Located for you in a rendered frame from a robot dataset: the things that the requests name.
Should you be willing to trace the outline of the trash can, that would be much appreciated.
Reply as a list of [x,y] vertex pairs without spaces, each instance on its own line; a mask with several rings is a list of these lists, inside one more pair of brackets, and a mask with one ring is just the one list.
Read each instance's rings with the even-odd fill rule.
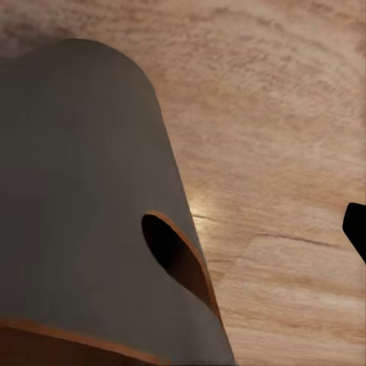
[[0,366],[236,366],[157,95],[104,43],[0,60]]

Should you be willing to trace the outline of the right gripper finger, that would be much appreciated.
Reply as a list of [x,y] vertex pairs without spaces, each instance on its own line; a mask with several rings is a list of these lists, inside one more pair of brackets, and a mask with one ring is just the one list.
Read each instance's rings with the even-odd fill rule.
[[366,206],[353,202],[348,204],[342,229],[366,262]]

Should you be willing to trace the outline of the can of soda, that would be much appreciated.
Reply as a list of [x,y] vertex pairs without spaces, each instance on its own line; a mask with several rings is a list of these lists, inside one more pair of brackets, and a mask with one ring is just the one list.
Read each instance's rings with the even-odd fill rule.
[[142,215],[142,232],[154,258],[160,267],[168,267],[169,250],[171,250],[169,224],[150,213]]

